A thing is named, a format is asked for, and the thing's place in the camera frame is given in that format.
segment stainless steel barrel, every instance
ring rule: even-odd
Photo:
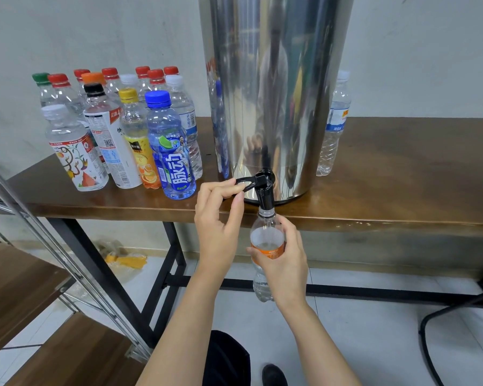
[[[212,110],[215,84],[225,105],[220,154],[234,177],[271,169],[278,203],[315,180],[352,3],[199,0]]]

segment yellow bottle cap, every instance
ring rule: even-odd
[[[122,103],[136,103],[138,101],[138,92],[134,88],[119,90],[118,96],[120,96]]]

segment orange label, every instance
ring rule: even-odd
[[[281,256],[284,253],[284,243],[281,244],[280,247],[277,249],[272,249],[271,251],[264,251],[262,249],[259,249],[257,246],[254,246],[254,244],[250,244],[251,247],[256,248],[258,251],[263,253],[265,256],[267,256],[269,259],[277,259],[279,256]],[[258,266],[259,263],[256,261],[256,259],[253,257],[252,261],[254,261]]]

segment black shoe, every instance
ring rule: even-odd
[[[283,371],[275,364],[267,364],[261,372],[263,386],[288,386]]]

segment qr code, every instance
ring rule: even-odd
[[[112,139],[104,139],[104,145],[106,148],[114,148],[114,143]]]

